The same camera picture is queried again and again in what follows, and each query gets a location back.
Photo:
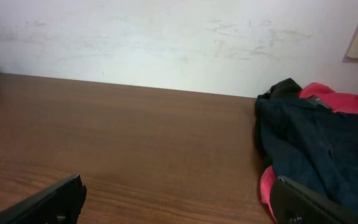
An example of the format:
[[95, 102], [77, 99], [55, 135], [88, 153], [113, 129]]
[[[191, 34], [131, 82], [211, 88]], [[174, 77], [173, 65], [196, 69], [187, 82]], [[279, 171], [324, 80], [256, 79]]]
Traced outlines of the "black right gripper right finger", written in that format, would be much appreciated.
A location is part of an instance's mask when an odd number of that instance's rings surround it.
[[277, 177], [270, 206], [279, 224], [358, 224], [358, 215], [285, 176]]

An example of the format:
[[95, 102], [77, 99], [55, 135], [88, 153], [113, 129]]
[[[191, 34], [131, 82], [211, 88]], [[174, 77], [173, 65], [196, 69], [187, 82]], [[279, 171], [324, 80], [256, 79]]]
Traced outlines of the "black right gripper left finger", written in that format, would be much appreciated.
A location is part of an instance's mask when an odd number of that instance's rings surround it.
[[71, 175], [0, 212], [0, 224], [76, 224], [87, 188]]

